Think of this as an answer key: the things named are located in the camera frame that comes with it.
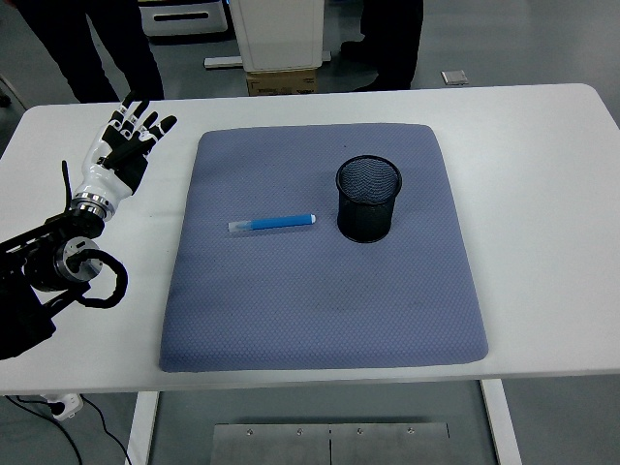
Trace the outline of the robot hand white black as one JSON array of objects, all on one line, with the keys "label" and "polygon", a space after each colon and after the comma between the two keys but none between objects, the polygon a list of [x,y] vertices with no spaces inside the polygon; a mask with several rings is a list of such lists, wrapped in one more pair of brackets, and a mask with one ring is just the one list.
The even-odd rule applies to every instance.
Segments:
[{"label": "robot hand white black", "polygon": [[177,118],[161,118],[149,103],[128,94],[93,140],[82,164],[83,180],[76,187],[73,208],[99,208],[111,217],[119,204],[140,186],[155,145],[172,129]]}]

